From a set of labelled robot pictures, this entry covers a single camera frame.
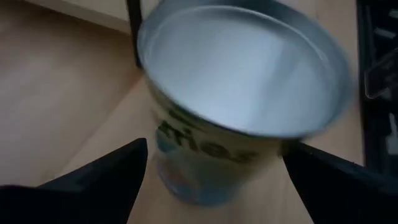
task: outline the metal can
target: metal can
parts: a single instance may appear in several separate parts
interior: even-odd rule
[[[347,102],[348,63],[315,23],[274,1],[168,0],[140,29],[159,174],[188,202],[227,201],[284,141]]]

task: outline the can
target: can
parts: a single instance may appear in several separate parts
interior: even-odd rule
[[[159,175],[202,205],[228,201],[284,142],[327,127],[352,87],[339,46],[275,1],[164,1],[137,47],[155,99]]]

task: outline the baseboard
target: baseboard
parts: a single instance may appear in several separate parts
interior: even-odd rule
[[[37,4],[54,11],[58,11],[79,19],[83,19],[101,26],[109,27],[111,29],[120,30],[121,32],[130,34],[129,21],[102,14],[84,7],[71,4],[62,0],[25,0],[33,4]]]

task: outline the lid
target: lid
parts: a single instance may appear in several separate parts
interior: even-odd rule
[[[341,79],[327,52],[273,17],[202,6],[166,17],[152,33],[143,30],[149,78],[211,123],[255,136],[301,137],[323,129],[341,108]]]

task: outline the wooden floor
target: wooden floor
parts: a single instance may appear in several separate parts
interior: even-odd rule
[[[129,36],[0,1],[0,185],[53,178],[140,77]]]

